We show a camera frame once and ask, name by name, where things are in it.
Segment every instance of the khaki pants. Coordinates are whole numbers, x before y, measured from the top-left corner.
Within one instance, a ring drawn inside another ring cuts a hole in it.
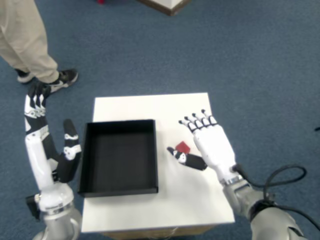
[[[45,26],[34,0],[0,0],[0,56],[41,82],[58,79],[58,65],[48,55]]]

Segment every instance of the black box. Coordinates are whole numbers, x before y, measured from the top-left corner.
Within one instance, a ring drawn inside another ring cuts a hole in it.
[[[87,123],[78,193],[86,198],[158,192],[156,122]]]

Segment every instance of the red item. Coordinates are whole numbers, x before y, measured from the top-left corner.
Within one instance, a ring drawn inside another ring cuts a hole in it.
[[[190,153],[190,147],[188,147],[188,145],[184,141],[180,142],[177,146],[175,146],[175,150],[185,154]]]

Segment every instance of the white table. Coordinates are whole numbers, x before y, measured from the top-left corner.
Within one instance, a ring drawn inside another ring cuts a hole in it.
[[[159,193],[85,198],[83,233],[121,232],[233,223],[234,215],[212,169],[179,164],[167,151],[184,141],[200,155],[178,120],[211,110],[207,93],[97,97],[93,121],[154,119]]]

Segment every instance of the black cable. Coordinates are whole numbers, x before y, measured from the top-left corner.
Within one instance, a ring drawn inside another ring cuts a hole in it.
[[[300,181],[301,179],[303,179],[306,175],[307,175],[307,170],[305,167],[298,165],[298,164],[289,164],[289,165],[284,165],[282,167],[280,167],[279,169],[275,170],[266,180],[265,184],[257,184],[255,182],[253,182],[248,175],[246,174],[246,172],[243,170],[242,166],[240,164],[236,164],[235,166],[233,166],[232,168],[235,172],[238,172],[245,180],[247,180],[247,182],[249,184],[251,184],[254,187],[257,188],[263,188],[263,200],[266,201],[267,203],[270,203],[273,205],[273,207],[281,209],[281,210],[285,210],[285,211],[290,211],[290,212],[294,212],[297,214],[300,214],[301,216],[305,217],[306,219],[308,219],[319,231],[320,231],[320,225],[312,218],[310,217],[308,214],[306,214],[305,212],[296,209],[294,207],[290,207],[290,206],[283,206],[283,205],[276,205],[273,204],[274,201],[270,199],[270,196],[268,195],[268,189],[270,187],[275,187],[275,186],[280,186],[280,185],[287,185],[287,184],[292,184],[295,182]],[[300,169],[302,170],[302,174],[299,175],[296,178],[293,179],[289,179],[289,180],[284,180],[284,181],[276,181],[276,182],[272,182],[272,180],[281,172],[284,172],[286,170],[289,169]]]

